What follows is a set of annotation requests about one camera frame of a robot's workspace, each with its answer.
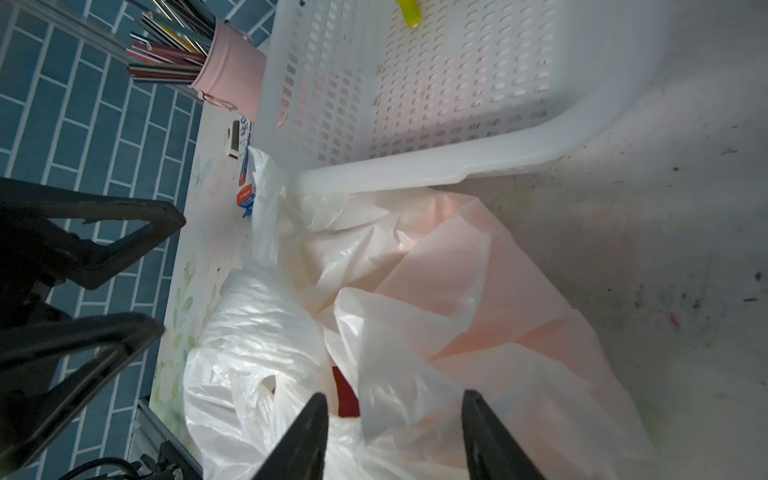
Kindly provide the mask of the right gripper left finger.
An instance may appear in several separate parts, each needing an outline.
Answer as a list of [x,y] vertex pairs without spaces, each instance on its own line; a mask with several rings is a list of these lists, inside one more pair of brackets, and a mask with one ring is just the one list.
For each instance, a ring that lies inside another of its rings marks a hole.
[[327,399],[315,393],[252,479],[322,479],[328,433]]

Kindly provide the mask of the white plastic bag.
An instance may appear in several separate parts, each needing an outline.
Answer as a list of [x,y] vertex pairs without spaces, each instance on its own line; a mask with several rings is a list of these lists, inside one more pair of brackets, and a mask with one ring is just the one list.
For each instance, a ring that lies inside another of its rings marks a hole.
[[[548,479],[652,479],[657,459],[594,329],[471,196],[288,197],[253,150],[252,251],[184,372],[207,479],[249,479],[310,397],[328,479],[464,479],[476,390]],[[338,415],[343,373],[360,416]]]

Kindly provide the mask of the pink dragon fruit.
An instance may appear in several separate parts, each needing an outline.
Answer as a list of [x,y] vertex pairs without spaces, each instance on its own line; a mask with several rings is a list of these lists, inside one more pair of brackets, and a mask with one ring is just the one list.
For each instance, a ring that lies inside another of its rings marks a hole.
[[338,415],[342,418],[358,418],[360,406],[357,395],[338,367],[334,366],[332,373],[337,387]]

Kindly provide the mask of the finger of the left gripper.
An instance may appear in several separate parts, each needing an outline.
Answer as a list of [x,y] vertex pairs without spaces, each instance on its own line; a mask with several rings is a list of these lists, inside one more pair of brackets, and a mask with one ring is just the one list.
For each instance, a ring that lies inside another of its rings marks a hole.
[[[69,232],[59,219],[84,224],[138,221],[139,229],[105,244]],[[40,301],[37,283],[52,288],[67,280],[94,290],[122,272],[186,224],[166,201],[101,196],[1,180],[1,310],[15,312]]]
[[165,328],[121,313],[1,332],[1,469],[32,461]]

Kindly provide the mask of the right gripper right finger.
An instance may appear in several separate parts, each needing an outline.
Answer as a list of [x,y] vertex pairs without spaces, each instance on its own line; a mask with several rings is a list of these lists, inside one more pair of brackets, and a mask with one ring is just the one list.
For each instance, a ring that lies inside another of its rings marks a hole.
[[545,479],[478,391],[464,392],[461,422],[471,480]]

